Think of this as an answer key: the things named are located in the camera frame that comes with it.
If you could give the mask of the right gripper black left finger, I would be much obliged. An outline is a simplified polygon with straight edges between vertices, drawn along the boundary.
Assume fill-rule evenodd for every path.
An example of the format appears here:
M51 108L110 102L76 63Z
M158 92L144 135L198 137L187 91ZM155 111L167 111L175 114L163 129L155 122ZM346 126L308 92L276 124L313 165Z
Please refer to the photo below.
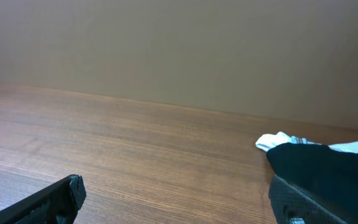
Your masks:
M72 174L0 211L0 224L72 224L86 199L82 176Z

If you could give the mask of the black shorts with mesh lining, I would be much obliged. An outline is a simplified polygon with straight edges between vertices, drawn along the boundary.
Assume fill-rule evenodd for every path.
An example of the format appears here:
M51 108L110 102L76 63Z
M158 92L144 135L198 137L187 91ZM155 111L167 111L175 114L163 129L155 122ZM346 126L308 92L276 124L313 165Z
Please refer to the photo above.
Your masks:
M285 143L268 150L266 157L279 177L358 217L358 153Z

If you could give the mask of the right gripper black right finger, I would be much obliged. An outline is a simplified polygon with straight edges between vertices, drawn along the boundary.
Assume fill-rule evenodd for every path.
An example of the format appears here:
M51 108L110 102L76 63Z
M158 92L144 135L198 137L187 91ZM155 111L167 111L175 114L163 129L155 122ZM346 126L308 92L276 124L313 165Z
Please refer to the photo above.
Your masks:
M274 175L268 192L278 224L345 224L304 190Z

